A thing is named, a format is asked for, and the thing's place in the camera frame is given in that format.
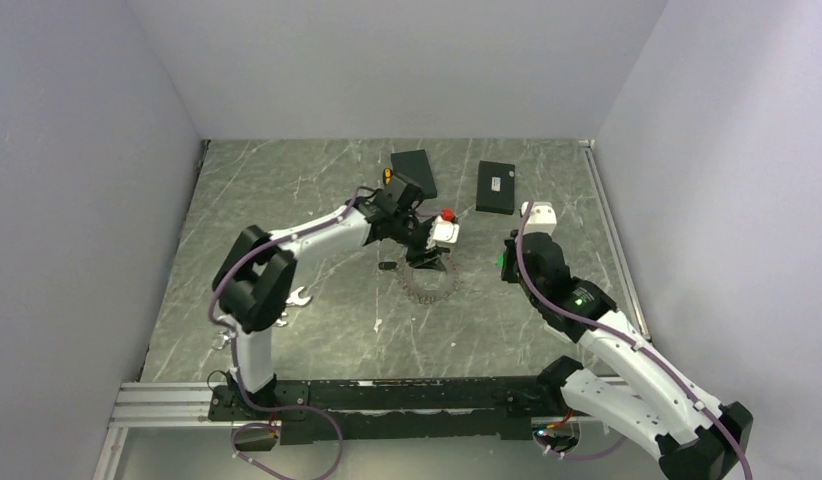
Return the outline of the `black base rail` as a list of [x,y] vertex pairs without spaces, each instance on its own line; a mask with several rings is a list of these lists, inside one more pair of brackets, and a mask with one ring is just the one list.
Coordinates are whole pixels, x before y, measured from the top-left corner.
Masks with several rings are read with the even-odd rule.
[[247,405],[233,381],[212,389],[215,423],[271,421],[284,445],[494,436],[528,440],[572,411],[533,376],[280,380],[275,411]]

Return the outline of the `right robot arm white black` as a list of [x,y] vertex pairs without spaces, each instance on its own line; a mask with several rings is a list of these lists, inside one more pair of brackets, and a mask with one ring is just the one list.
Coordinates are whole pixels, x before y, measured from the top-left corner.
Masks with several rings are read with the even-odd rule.
[[563,356],[537,377],[544,411],[570,408],[603,421],[652,456],[668,479],[723,479],[735,466],[751,478],[753,416],[742,403],[720,401],[672,366],[608,294],[570,273],[549,234],[512,231],[504,245],[501,277],[524,290],[545,330],[595,355],[626,383],[615,387]]

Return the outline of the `silver wrench upper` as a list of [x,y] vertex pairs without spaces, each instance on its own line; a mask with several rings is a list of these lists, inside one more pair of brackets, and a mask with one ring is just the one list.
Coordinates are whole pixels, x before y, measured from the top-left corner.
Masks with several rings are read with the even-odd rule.
[[304,286],[301,286],[292,290],[289,293],[289,296],[286,300],[286,306],[305,307],[312,301],[312,299],[313,297],[307,294],[306,288]]

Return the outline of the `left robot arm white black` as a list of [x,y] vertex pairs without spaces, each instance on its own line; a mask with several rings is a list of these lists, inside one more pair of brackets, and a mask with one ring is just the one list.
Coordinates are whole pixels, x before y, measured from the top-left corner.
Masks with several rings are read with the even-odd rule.
[[313,262],[390,240],[405,249],[412,269],[445,266],[460,227],[442,210],[423,216],[422,189],[396,176],[380,188],[358,187],[336,210],[303,224],[242,230],[212,281],[208,319],[233,336],[230,375],[235,407],[251,420],[275,405],[273,326],[283,317],[297,271]]

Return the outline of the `black box with label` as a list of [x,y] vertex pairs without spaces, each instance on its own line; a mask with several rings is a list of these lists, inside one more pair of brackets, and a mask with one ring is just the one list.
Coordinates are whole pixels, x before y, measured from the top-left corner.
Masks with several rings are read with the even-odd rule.
[[475,210],[512,215],[515,210],[515,173],[513,164],[480,161]]

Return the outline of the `black box left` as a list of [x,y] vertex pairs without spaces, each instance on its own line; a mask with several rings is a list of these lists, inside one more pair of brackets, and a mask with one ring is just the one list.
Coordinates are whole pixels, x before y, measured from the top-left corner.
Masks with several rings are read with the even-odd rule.
[[395,173],[399,173],[419,185],[424,199],[435,199],[438,196],[435,176],[428,154],[424,149],[393,152],[391,154],[391,166]]

